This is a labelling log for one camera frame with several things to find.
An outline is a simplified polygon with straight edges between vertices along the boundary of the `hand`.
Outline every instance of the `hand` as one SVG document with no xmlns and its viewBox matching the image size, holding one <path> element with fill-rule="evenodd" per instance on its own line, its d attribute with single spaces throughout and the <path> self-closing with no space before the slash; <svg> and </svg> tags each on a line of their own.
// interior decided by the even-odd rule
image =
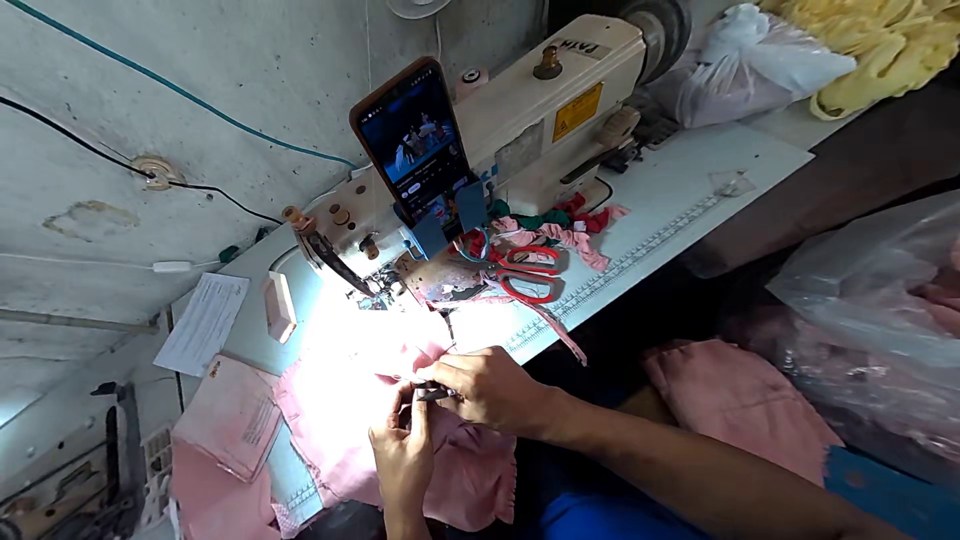
<svg viewBox="0 0 960 540">
<path fill-rule="evenodd" d="M 502 347 L 443 356 L 417 370 L 417 377 L 460 394 L 437 404 L 464 420 L 529 438 L 554 420 L 556 398 L 563 394 L 533 380 Z"/>
<path fill-rule="evenodd" d="M 370 443 L 384 507 L 421 518 L 423 496 L 433 476 L 433 444 L 427 402 L 413 401 L 409 430 L 400 424 L 400 406 L 413 394 L 411 382 L 397 388 L 383 423 L 370 428 Z"/>
</svg>

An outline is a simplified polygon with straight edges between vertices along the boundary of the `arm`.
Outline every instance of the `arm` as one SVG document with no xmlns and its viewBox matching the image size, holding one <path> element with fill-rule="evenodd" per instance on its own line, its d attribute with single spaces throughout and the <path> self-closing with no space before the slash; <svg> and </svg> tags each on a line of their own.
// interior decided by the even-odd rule
<svg viewBox="0 0 960 540">
<path fill-rule="evenodd" d="M 760 457 L 539 384 L 500 348 L 445 356 L 417 376 L 461 394 L 439 403 L 464 419 L 589 455 L 719 538 L 904 538 Z"/>
<path fill-rule="evenodd" d="M 383 522 L 390 540 L 430 540 L 423 497 L 433 475 L 433 444 L 427 402 L 413 400 L 410 429 L 400 424 L 400 406 L 413 396 L 402 384 L 392 396 L 383 424 L 370 428 L 370 442 L 383 497 Z"/>
</svg>

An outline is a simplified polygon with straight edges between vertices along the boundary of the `blue phone holder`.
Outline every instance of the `blue phone holder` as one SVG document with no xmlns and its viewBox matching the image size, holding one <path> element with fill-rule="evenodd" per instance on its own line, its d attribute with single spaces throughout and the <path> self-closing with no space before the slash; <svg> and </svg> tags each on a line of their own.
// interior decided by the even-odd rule
<svg viewBox="0 0 960 540">
<path fill-rule="evenodd" d="M 457 213 L 460 215 L 460 223 L 464 226 L 465 232 L 481 227 L 487 221 L 487 201 L 483 195 L 483 183 L 479 179 L 474 177 L 472 184 L 458 189 L 453 202 L 457 205 Z M 394 203 L 394 211 L 400 215 L 396 203 Z M 407 228 L 404 235 L 408 239 L 404 240 L 403 244 L 414 260 L 431 259 L 450 244 L 440 220 L 433 214 L 423 216 L 413 229 Z"/>
</svg>

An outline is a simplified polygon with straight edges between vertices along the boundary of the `yellow fabric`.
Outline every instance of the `yellow fabric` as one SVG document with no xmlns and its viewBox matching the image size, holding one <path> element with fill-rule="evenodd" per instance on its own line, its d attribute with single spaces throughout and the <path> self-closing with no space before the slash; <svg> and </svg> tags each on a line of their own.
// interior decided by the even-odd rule
<svg viewBox="0 0 960 540">
<path fill-rule="evenodd" d="M 856 69 L 810 99 L 824 120 L 925 85 L 957 55 L 960 0 L 760 0 L 760 8 L 807 30 Z"/>
</svg>

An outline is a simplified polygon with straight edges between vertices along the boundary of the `phone screen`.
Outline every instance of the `phone screen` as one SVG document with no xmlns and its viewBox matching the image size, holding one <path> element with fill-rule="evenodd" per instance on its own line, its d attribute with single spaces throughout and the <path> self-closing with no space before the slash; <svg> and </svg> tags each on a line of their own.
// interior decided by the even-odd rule
<svg viewBox="0 0 960 540">
<path fill-rule="evenodd" d="M 402 79 L 356 122 L 407 225 L 433 215 L 448 240 L 462 233 L 454 195 L 470 168 L 439 65 L 429 62 Z"/>
</svg>

